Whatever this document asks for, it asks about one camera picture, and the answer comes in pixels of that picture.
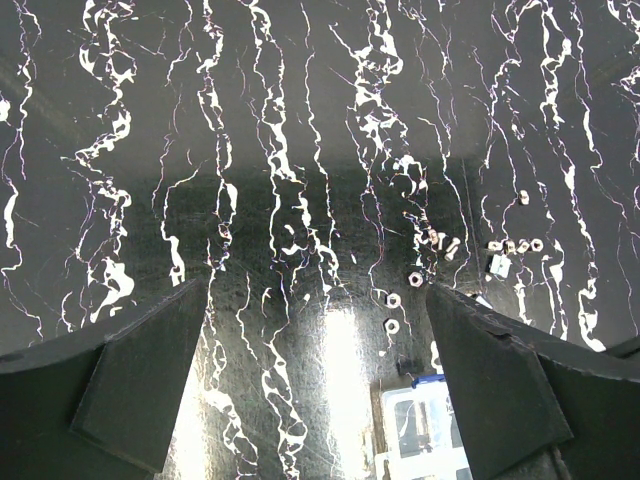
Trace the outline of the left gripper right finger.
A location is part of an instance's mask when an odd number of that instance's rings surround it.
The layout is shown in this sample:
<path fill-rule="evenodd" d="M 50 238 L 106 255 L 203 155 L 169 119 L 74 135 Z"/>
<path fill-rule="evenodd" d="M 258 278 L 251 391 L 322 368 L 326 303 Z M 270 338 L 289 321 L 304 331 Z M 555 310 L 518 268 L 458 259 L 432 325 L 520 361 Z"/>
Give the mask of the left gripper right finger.
<path fill-rule="evenodd" d="M 426 309 L 474 478 L 638 478 L 638 338 L 596 352 L 438 284 Z"/>

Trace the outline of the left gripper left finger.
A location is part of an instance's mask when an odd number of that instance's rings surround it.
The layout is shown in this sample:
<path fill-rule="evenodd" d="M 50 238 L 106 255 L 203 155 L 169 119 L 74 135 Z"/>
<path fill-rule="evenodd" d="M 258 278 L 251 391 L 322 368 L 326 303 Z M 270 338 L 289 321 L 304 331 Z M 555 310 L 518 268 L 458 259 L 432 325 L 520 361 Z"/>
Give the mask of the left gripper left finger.
<path fill-rule="evenodd" d="M 204 320 L 186 281 L 1 358 L 4 479 L 151 479 L 163 470 Z"/>

